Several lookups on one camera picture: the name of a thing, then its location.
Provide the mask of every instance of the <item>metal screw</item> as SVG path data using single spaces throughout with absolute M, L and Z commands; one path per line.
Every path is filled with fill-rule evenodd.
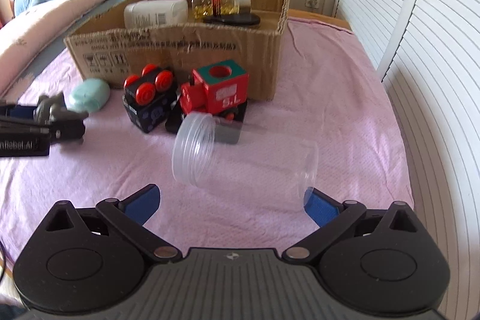
M 179 252 L 175 247 L 163 246 L 158 247 L 153 253 L 157 258 L 170 259 L 176 257 Z
M 305 259 L 310 256 L 310 251 L 303 247 L 290 247 L 286 255 L 292 259 Z

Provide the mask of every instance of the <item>pink blanket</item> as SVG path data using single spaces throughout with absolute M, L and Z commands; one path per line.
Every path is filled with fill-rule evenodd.
M 81 78 L 63 52 L 22 98 L 67 95 Z M 316 229 L 298 208 L 240 202 L 176 183 L 171 173 L 174 136 L 159 126 L 144 135 L 128 119 L 122 93 L 85 122 L 82 146 L 54 146 L 50 157 L 0 160 L 0 239 L 14 262 L 50 207 L 69 199 L 92 207 L 123 199 L 148 183 L 162 191 L 159 211 L 145 225 L 180 248 L 276 247 L 283 251 Z M 371 208 L 394 200 L 413 205 L 404 146 L 387 94 L 357 38 L 341 28 L 290 19 L 277 94 L 251 103 L 246 122 L 316 140 L 316 187 L 337 200 Z

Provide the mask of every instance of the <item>white plastic container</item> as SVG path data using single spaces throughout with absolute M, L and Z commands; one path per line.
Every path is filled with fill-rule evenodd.
M 123 12 L 126 29 L 187 22 L 186 0 L 145 0 L 129 4 Z
M 303 208 L 317 168 L 314 141 L 200 112 L 185 117 L 172 152 L 176 181 L 288 210 Z

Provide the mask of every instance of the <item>wall outlet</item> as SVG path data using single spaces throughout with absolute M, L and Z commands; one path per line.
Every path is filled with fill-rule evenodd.
M 311 9 L 319 9 L 320 0 L 305 0 L 305 7 L 308 7 Z

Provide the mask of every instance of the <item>red wheel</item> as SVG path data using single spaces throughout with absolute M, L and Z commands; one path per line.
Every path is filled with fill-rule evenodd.
M 142 76 L 145 76 L 149 72 L 153 71 L 155 68 L 158 68 L 155 64 L 147 64 L 145 67 L 143 67 Z
M 145 82 L 137 88 L 135 101 L 141 106 L 148 105 L 155 97 L 155 86 L 153 83 Z
M 167 91 L 173 84 L 173 74 L 171 71 L 164 70 L 155 78 L 155 88 L 158 92 Z
M 138 79 L 140 79 L 138 75 L 130 75 L 125 79 L 125 82 L 123 83 L 123 88 L 127 88 L 132 83 L 136 82 Z

